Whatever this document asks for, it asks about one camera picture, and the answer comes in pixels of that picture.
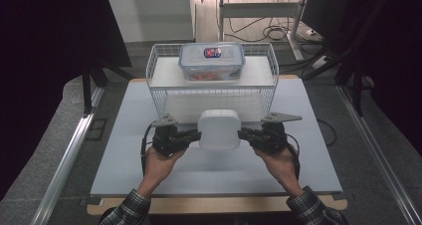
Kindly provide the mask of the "aluminium rail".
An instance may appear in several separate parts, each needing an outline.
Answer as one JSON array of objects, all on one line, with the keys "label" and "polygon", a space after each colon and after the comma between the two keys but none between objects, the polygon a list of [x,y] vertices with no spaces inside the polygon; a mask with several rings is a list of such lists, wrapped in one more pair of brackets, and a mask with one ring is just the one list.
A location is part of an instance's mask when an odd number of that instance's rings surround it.
[{"label": "aluminium rail", "polygon": [[92,108],[80,119],[30,225],[48,224],[48,221],[50,220],[50,217],[78,156],[83,141],[88,133],[89,127],[94,119],[95,112],[104,91],[105,90],[103,88],[96,88],[94,93],[90,96],[90,100],[92,101]]},{"label": "aluminium rail", "polygon": [[418,211],[409,193],[393,171],[365,119],[354,108],[352,96],[347,91],[347,87],[336,86],[336,89],[407,224],[422,225],[422,213]]}]

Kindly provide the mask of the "dark curtain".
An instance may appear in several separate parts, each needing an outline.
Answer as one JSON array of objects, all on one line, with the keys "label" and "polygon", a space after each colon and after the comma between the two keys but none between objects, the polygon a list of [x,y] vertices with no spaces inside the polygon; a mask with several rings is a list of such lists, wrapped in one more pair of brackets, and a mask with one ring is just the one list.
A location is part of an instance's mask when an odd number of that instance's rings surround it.
[{"label": "dark curtain", "polygon": [[[358,11],[375,0],[350,0]],[[422,154],[422,0],[387,0],[359,50],[378,107]]]},{"label": "dark curtain", "polygon": [[0,200],[33,155],[64,85],[129,67],[108,0],[0,0]]}]

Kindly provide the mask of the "black metal stand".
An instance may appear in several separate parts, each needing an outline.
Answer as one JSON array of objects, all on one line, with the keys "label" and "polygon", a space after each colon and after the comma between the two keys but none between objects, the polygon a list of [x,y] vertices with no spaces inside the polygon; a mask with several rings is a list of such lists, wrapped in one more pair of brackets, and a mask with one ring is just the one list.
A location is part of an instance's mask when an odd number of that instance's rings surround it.
[{"label": "black metal stand", "polygon": [[84,116],[88,116],[93,112],[93,99],[91,90],[91,80],[94,80],[95,84],[103,88],[107,85],[107,77],[104,69],[108,69],[115,74],[127,79],[128,81],[134,79],[134,75],[124,71],[119,67],[115,67],[112,64],[104,60],[90,60],[85,62],[83,65],[83,95],[84,95]]},{"label": "black metal stand", "polygon": [[362,45],[386,2],[387,0],[369,0],[366,9],[355,19],[355,25],[347,37],[347,48],[331,61],[303,76],[305,81],[311,80],[334,66],[340,65],[334,76],[334,82],[338,86],[344,86],[350,78],[353,78],[351,104],[359,116],[362,116],[360,102],[363,75]]}]

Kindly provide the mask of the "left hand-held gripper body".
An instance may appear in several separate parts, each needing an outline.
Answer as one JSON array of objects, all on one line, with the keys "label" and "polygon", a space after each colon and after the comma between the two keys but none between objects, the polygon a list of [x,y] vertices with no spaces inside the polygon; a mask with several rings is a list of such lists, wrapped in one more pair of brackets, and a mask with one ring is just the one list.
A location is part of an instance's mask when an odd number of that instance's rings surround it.
[{"label": "left hand-held gripper body", "polygon": [[152,146],[162,155],[169,156],[187,148],[184,134],[177,130],[177,120],[169,113],[154,121]]}]

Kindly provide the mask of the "person's left hand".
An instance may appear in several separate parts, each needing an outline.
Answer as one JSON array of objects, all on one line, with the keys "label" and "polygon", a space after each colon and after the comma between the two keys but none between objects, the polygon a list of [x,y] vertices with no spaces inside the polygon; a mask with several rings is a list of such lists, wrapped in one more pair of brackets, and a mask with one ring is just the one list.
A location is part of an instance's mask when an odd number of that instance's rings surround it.
[{"label": "person's left hand", "polygon": [[157,187],[172,171],[176,161],[185,153],[185,149],[169,156],[160,154],[154,147],[146,152],[146,171],[142,182],[150,187]]}]

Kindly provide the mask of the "clear container with blue-rimmed lid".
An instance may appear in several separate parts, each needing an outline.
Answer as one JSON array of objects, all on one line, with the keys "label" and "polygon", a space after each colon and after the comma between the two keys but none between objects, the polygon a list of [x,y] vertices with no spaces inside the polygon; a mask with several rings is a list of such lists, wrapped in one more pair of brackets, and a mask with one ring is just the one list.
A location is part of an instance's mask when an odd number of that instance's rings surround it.
[{"label": "clear container with blue-rimmed lid", "polygon": [[236,82],[246,64],[236,42],[187,43],[181,46],[178,65],[187,82]]}]

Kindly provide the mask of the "black monitor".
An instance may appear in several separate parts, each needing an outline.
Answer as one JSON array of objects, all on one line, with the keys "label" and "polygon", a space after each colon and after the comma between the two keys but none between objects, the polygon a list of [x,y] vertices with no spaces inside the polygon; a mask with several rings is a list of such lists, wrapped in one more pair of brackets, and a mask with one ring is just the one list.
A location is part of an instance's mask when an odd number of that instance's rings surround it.
[{"label": "black monitor", "polygon": [[302,22],[325,39],[345,33],[344,21],[349,0],[306,0]]}]

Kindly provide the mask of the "person's right hand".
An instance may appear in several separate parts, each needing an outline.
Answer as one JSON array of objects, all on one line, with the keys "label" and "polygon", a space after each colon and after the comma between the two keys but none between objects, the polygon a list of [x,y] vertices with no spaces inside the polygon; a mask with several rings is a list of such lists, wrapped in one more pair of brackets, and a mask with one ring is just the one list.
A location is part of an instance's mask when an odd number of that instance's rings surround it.
[{"label": "person's right hand", "polygon": [[296,177],[294,158],[286,148],[275,154],[267,154],[259,149],[254,149],[254,151],[263,159],[269,172],[290,196],[302,194],[303,191]]}]

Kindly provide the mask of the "white cabinet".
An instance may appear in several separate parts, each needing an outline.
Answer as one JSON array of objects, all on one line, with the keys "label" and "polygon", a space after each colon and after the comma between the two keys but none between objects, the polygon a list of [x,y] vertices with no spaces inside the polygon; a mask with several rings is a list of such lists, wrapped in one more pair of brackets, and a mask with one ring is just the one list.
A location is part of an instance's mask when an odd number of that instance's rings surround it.
[{"label": "white cabinet", "polygon": [[195,38],[194,0],[108,0],[126,43]]}]

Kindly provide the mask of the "white plastic container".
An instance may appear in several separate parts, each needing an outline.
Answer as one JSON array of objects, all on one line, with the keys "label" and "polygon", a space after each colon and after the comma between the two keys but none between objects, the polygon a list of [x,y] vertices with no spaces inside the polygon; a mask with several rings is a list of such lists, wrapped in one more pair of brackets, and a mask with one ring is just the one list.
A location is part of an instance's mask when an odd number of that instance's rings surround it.
[{"label": "white plastic container", "polygon": [[201,148],[229,150],[240,145],[238,131],[241,129],[241,121],[235,111],[204,111],[198,120],[197,128],[201,132],[199,140]]}]

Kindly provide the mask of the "white desk frame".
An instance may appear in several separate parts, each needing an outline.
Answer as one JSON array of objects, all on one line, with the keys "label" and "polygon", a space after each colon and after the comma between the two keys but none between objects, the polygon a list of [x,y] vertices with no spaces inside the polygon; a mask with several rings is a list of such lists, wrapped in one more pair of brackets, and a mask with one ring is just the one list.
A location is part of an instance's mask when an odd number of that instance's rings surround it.
[{"label": "white desk frame", "polygon": [[293,26],[287,31],[286,37],[297,62],[305,59],[298,46],[296,35],[307,0],[298,2],[271,2],[271,3],[225,3],[218,2],[218,40],[224,40],[224,19],[225,18],[293,18]]}]

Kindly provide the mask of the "white power strip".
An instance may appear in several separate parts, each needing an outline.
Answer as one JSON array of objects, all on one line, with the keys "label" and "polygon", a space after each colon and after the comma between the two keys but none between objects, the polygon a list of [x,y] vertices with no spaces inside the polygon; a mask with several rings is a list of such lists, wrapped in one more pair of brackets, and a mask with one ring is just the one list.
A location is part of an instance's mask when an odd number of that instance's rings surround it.
[{"label": "white power strip", "polygon": [[325,63],[327,63],[329,61],[329,57],[328,56],[321,56],[318,60],[316,60],[313,65],[312,68],[314,70],[320,68],[321,66],[323,66]]}]

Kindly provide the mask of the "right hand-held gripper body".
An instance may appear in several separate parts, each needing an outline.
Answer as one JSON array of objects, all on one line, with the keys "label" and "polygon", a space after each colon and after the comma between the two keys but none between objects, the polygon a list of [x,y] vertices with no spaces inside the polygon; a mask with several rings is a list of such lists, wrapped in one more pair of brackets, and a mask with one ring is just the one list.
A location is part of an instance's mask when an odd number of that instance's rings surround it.
[{"label": "right hand-held gripper body", "polygon": [[289,148],[290,144],[284,123],[301,119],[300,115],[281,112],[268,113],[261,119],[262,128],[252,130],[251,146],[268,154],[276,154]]}]

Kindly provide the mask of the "white wire two-tier rack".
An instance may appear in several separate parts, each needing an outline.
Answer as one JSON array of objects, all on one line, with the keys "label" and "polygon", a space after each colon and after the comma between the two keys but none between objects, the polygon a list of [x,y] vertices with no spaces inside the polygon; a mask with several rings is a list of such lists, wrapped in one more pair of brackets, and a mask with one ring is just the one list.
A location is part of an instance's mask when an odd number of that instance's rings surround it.
[{"label": "white wire two-tier rack", "polygon": [[147,84],[160,115],[195,123],[207,110],[232,110],[242,122],[256,122],[270,111],[279,64],[269,43],[239,43],[246,64],[236,82],[187,82],[178,65],[184,44],[156,44],[146,68]]}]

